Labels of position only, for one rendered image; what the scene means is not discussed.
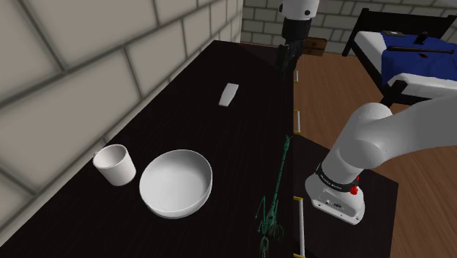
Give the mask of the brown wooden nightstand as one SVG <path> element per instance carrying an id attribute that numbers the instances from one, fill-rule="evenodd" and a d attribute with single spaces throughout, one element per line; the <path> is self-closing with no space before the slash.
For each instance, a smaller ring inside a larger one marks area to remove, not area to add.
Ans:
<path id="1" fill-rule="evenodd" d="M 312 56 L 322 56 L 327 46 L 327 40 L 318 37 L 308 37 L 302 48 L 302 53 Z"/>

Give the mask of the white remote control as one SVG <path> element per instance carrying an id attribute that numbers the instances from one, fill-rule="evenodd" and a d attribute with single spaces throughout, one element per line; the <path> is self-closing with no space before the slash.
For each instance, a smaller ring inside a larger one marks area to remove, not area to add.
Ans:
<path id="1" fill-rule="evenodd" d="M 234 99 L 234 96 L 237 93 L 238 88 L 238 84 L 227 83 L 220 96 L 218 105 L 228 107 L 231 101 Z"/>

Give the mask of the black bed with blue blanket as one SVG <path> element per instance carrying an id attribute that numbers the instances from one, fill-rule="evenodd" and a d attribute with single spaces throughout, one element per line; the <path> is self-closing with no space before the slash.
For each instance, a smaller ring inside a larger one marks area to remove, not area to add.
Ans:
<path id="1" fill-rule="evenodd" d="M 387 107 L 457 94 L 457 44 L 442 39 L 455 20 L 364 8 L 342 55 L 354 51 Z"/>

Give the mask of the black chest of drawers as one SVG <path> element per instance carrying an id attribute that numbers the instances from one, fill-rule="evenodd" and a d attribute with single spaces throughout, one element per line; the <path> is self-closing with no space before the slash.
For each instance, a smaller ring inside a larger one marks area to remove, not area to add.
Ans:
<path id="1" fill-rule="evenodd" d="M 3 246 L 0 258 L 259 258 L 263 196 L 275 192 L 285 137 L 292 132 L 291 84 L 275 77 L 271 47 L 214 41 L 115 137 L 138 172 L 176 149 L 199 152 L 212 192 L 194 214 L 156 216 L 138 180 L 115 187 L 86 164 Z M 227 83 L 239 88 L 219 106 Z M 282 241 L 269 258 L 292 258 L 291 152 L 278 192 Z"/>

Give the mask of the green skeleton figure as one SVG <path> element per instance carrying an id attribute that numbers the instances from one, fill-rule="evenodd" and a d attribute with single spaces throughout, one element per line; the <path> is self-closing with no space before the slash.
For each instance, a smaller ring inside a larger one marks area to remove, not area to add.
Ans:
<path id="1" fill-rule="evenodd" d="M 259 223 L 259 228 L 257 232 L 262 234 L 262 238 L 259 244 L 259 258 L 268 258 L 268 252 L 270 248 L 270 240 L 281 241 L 284 239 L 285 229 L 278 224 L 278 192 L 280 187 L 280 181 L 283 173 L 283 166 L 286 160 L 286 154 L 289 150 L 289 145 L 291 141 L 291 136 L 286 136 L 283 144 L 283 154 L 280 163 L 280 170 L 278 172 L 278 178 L 276 181 L 275 192 L 272 197 L 272 202 L 268 212 L 266 212 L 266 196 L 263 196 L 259 208 L 256 212 L 255 218 L 258 217 L 261 207 L 262 209 L 262 219 Z"/>

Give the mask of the white bowl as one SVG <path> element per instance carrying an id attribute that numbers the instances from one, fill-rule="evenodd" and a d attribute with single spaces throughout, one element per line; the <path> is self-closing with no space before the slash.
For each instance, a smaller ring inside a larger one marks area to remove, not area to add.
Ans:
<path id="1" fill-rule="evenodd" d="M 212 167 L 192 150 L 172 150 L 156 157 L 144 170 L 139 193 L 161 218 L 180 219 L 197 212 L 212 191 Z"/>

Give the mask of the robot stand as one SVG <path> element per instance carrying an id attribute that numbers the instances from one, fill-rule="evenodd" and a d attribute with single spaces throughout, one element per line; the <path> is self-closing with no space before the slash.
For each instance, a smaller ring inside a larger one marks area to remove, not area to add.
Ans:
<path id="1" fill-rule="evenodd" d="M 372 170 L 360 175 L 365 214 L 351 225 L 316 209 L 305 179 L 329 150 L 297 134 L 289 149 L 293 159 L 293 194 L 303 198 L 306 258 L 390 258 L 398 183 Z"/>

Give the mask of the white cup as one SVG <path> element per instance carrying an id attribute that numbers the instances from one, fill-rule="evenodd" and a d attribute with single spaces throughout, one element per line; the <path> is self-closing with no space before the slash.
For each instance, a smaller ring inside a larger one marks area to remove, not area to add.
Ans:
<path id="1" fill-rule="evenodd" d="M 112 144 L 94 154 L 94 167 L 110 184 L 122 186 L 134 179 L 135 165 L 124 145 Z"/>

